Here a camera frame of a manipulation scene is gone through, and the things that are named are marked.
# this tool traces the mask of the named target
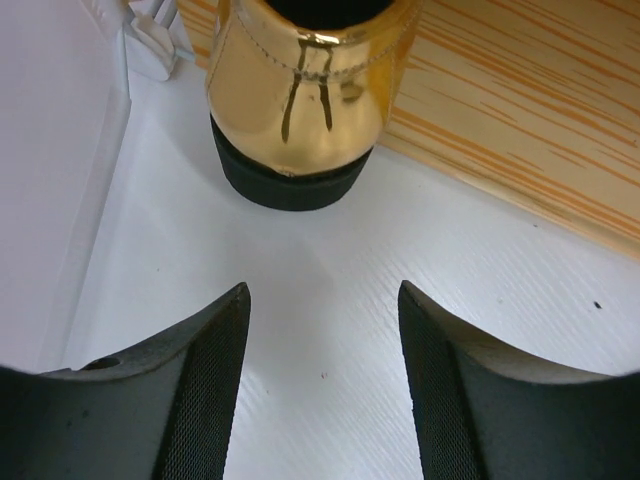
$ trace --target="black base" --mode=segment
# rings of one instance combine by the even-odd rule
[[[250,159],[231,145],[213,117],[211,127],[229,183],[246,199],[277,210],[317,210],[337,202],[354,184],[373,150],[335,170],[286,177]]]

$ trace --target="light wood panel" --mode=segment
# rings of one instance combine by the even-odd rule
[[[640,258],[639,138],[640,0],[427,0],[381,143]]]

